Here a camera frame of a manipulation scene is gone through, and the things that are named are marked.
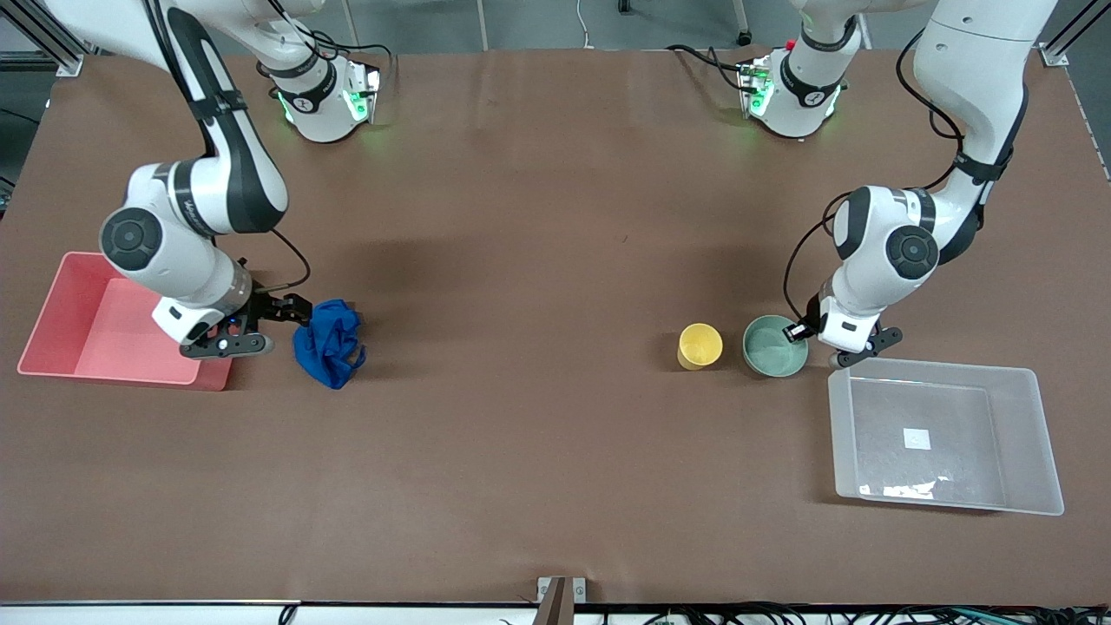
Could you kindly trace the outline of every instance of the table surface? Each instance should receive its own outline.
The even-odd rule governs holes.
[[[1105,602],[1111,189],[1065,72],[1031,63],[987,226],[885,315],[907,334],[890,357],[1038,373],[1064,516],[840,498],[829,351],[783,381],[738,357],[833,194],[951,159],[893,60],[861,53],[799,142],[671,53],[407,57],[380,125],[322,145],[229,59],[313,263],[299,291],[350,300],[370,359],[329,391],[272,324],[274,353],[204,394],[16,373],[59,259],[97,249],[132,169],[201,151],[164,74],[88,59],[0,224],[0,598],[516,601],[573,574],[607,602]],[[273,236],[220,244],[299,271]],[[835,265],[810,244],[797,299]],[[693,322],[727,355],[681,373]]]

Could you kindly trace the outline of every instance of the white square sticker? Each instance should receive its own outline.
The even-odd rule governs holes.
[[[903,446],[907,447],[908,450],[929,450],[930,431],[904,427]]]

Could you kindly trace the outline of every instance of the green bowl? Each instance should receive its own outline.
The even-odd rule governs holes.
[[[783,329],[791,321],[779,315],[758,317],[744,330],[744,362],[758,374],[773,379],[793,376],[807,364],[810,347],[807,342],[791,343]]]

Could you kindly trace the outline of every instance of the pink plastic container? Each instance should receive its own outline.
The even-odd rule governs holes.
[[[50,285],[19,360],[26,376],[94,384],[222,391],[231,359],[193,361],[154,324],[158,293],[100,253],[71,251]]]

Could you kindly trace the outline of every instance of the blue cloth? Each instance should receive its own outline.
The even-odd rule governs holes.
[[[367,347],[359,344],[359,315],[342,299],[329,299],[312,309],[308,327],[293,333],[293,355],[308,374],[329,389],[343,389],[354,371],[367,361]],[[351,362],[351,355],[359,356]]]

